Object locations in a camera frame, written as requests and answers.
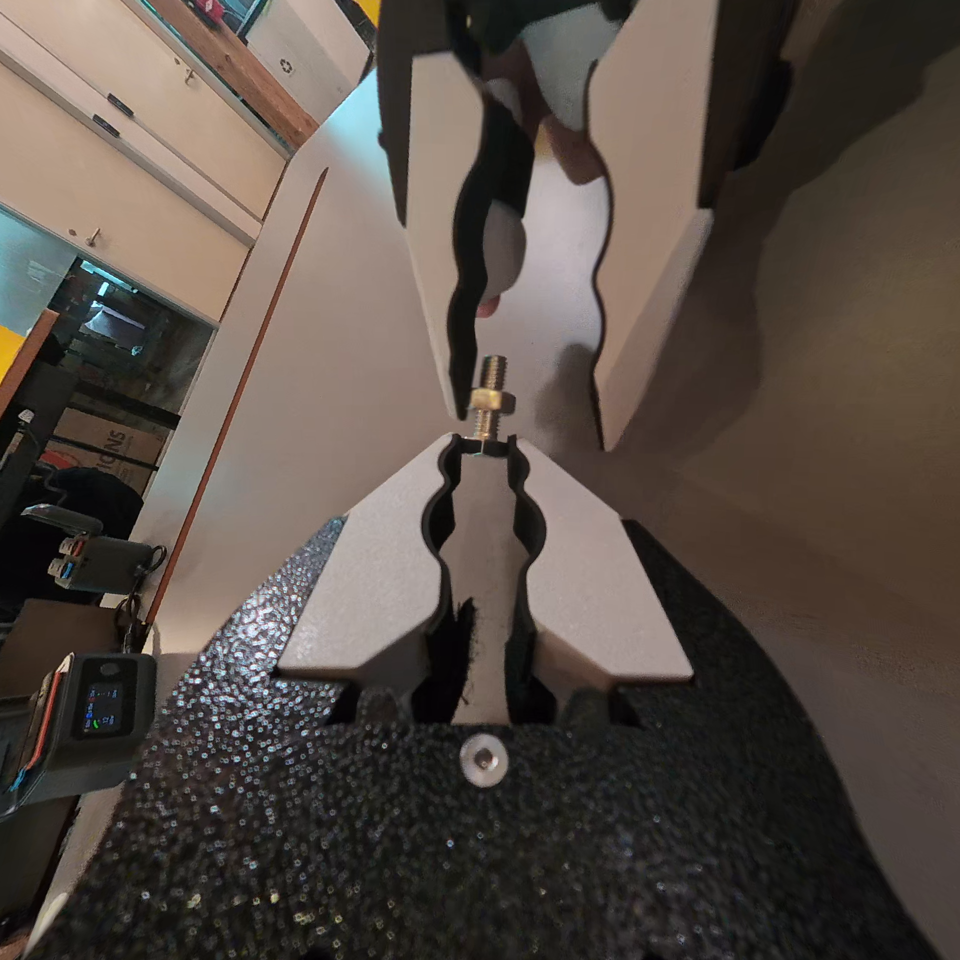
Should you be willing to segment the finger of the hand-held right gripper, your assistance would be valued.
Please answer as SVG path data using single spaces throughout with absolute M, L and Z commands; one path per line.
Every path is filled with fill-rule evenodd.
M 606 451 L 641 404 L 714 221 L 699 187 L 718 6 L 638 2 L 590 77 L 590 140 L 609 206 L 593 278 Z
M 412 60 L 406 239 L 441 394 L 465 419 L 486 294 L 489 99 L 452 50 Z

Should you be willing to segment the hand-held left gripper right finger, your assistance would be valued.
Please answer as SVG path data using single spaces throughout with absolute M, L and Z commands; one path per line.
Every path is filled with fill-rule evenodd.
M 689 682 L 693 667 L 619 514 L 525 439 L 509 440 L 508 482 L 527 551 L 508 696 Z

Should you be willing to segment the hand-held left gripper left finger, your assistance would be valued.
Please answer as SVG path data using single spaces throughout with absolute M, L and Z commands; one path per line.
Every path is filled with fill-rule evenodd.
M 280 676 L 400 695 L 461 685 L 461 628 L 440 555 L 460 456 L 461 437 L 441 435 L 347 512 Z

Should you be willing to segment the steel hex bolt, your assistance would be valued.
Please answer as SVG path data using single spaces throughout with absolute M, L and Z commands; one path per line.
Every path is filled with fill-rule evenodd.
M 507 375 L 507 359 L 502 355 L 487 355 L 484 357 L 481 372 L 479 374 L 479 383 L 474 388 L 494 388 L 505 390 Z M 488 459 L 504 459 L 508 455 L 508 443 L 499 438 L 499 428 L 501 421 L 509 415 L 501 415 L 498 418 L 482 419 L 479 422 L 475 418 L 475 412 L 468 404 L 468 410 L 473 414 L 473 430 L 468 438 L 461 438 L 460 453 L 464 457 L 485 457 Z

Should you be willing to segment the person's right hand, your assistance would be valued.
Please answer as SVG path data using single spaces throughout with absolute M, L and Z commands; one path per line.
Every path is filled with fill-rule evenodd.
M 556 162 L 573 186 L 587 186 L 606 179 L 603 160 L 587 133 L 569 129 L 551 113 L 539 123 L 534 152 L 540 160 Z

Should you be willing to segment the white recycling bin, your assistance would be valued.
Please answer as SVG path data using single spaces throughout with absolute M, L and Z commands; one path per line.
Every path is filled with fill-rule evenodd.
M 245 30 L 247 48 L 318 125 L 360 83 L 374 41 L 354 2 L 262 2 Z

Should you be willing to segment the wooden beam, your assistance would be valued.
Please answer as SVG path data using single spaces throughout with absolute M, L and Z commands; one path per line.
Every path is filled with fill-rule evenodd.
M 238 35 L 240 2 L 147 1 L 146 6 L 291 151 L 318 130 L 318 122 Z

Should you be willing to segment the black power station with screen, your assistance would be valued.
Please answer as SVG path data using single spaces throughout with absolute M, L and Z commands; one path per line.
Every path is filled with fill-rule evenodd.
M 30 695 L 1 701 L 1 819 L 119 786 L 153 722 L 149 654 L 68 654 Z

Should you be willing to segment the printed cardboard box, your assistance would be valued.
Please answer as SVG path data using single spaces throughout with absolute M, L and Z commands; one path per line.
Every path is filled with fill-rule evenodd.
M 67 407 L 41 459 L 57 469 L 94 469 L 119 479 L 139 496 L 153 483 L 173 431 L 89 405 Z

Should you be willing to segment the plain brown cardboard box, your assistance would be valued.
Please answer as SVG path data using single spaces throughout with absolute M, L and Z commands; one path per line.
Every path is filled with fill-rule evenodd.
M 30 697 L 68 654 L 119 653 L 109 607 L 30 599 L 1 648 L 1 698 Z

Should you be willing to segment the glass partition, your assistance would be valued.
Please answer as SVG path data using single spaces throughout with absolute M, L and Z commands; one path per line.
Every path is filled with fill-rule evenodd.
M 1 307 L 2 327 L 20 335 L 50 321 L 35 357 L 75 379 L 63 411 L 88 405 L 164 426 L 173 431 L 166 453 L 211 327 L 6 211 Z

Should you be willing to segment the small yellow bin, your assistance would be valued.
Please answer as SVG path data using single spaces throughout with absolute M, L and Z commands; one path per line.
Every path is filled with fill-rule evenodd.
M 1 326 L 2 415 L 13 402 L 42 345 L 43 338 L 36 336 L 37 333 L 37 330 L 32 330 L 29 335 L 20 335 Z

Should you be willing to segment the white wall cabinet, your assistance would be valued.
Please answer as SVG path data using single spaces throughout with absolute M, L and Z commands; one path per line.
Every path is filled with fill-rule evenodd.
M 140 2 L 1 3 L 2 207 L 222 320 L 288 154 Z

